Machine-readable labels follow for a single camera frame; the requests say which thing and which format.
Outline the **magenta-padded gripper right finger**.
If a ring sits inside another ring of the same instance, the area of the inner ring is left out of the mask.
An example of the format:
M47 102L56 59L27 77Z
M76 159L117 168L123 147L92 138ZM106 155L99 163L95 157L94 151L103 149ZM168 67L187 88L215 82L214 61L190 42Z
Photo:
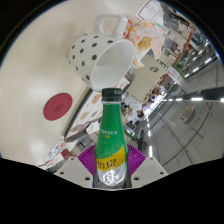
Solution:
M129 150L128 172L133 187L143 187L168 175L154 157L146 157L131 145L127 147Z

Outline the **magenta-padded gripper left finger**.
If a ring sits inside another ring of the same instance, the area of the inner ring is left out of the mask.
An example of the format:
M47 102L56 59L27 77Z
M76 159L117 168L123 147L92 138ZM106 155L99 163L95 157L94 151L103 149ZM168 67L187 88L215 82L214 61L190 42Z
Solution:
M56 172L59 176L81 187L92 187L96 162L95 146L85 149L78 157L73 156L67 149L62 151L65 163Z

